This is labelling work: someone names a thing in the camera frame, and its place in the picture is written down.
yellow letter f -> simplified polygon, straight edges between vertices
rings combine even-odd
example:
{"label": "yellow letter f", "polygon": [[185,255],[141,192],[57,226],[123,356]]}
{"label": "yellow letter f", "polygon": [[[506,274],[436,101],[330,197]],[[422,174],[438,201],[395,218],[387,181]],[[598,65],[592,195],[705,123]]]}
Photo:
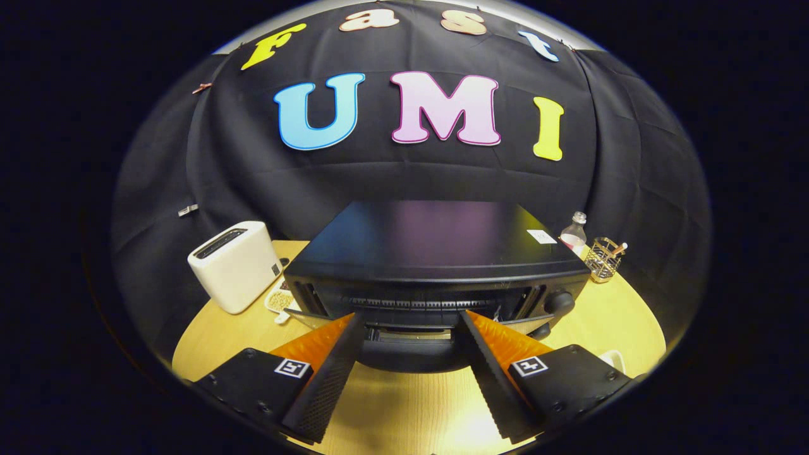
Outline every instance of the yellow letter f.
{"label": "yellow letter f", "polygon": [[292,33],[300,32],[306,28],[305,23],[299,23],[294,27],[287,28],[282,32],[278,32],[275,35],[268,36],[263,40],[256,43],[256,50],[253,51],[253,55],[250,57],[250,60],[247,61],[244,65],[242,65],[242,70],[246,70],[250,66],[253,66],[259,62],[263,62],[268,58],[275,55],[275,51],[273,48],[280,48],[281,46],[285,45],[287,41],[290,40]]}

toaster slot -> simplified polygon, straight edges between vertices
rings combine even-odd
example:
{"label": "toaster slot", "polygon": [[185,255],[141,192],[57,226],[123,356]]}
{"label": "toaster slot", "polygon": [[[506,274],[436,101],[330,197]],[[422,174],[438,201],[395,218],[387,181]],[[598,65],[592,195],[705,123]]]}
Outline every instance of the toaster slot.
{"label": "toaster slot", "polygon": [[197,259],[205,259],[206,257],[214,254],[218,249],[230,243],[233,239],[238,236],[241,236],[247,229],[231,229],[228,232],[224,232],[221,236],[213,239],[212,241],[208,242],[207,245],[200,248],[196,253],[194,253],[194,257]]}

wire pencil holder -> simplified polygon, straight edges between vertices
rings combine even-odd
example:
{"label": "wire pencil holder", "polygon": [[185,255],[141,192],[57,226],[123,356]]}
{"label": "wire pencil holder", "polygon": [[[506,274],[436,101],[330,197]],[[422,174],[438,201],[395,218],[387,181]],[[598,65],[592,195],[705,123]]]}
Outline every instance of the wire pencil holder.
{"label": "wire pencil holder", "polygon": [[593,246],[584,258],[584,263],[590,268],[590,278],[596,283],[606,283],[615,274],[621,263],[623,253],[615,254],[613,251],[619,246],[607,237],[597,237]]}

yellow letter i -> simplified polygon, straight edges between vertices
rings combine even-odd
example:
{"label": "yellow letter i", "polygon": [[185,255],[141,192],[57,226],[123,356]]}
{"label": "yellow letter i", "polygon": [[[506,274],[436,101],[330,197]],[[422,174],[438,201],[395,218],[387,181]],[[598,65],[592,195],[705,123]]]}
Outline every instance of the yellow letter i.
{"label": "yellow letter i", "polygon": [[559,123],[565,109],[556,101],[541,96],[534,98],[534,104],[540,110],[540,138],[534,144],[534,155],[559,161],[561,159]]}

white label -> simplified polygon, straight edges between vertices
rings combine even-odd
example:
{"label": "white label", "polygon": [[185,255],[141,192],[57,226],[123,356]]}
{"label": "white label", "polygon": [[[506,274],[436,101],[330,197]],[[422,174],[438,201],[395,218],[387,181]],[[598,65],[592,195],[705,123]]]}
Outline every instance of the white label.
{"label": "white label", "polygon": [[300,378],[306,372],[307,368],[309,368],[309,364],[306,362],[299,362],[298,360],[292,359],[284,359],[275,368],[275,372],[287,376]]}
{"label": "white label", "polygon": [[553,237],[541,229],[528,229],[528,233],[543,245],[557,243]]}
{"label": "white label", "polygon": [[533,356],[527,359],[522,359],[512,363],[517,373],[522,376],[530,376],[532,374],[543,372],[548,369],[548,366],[542,363],[539,357]]}

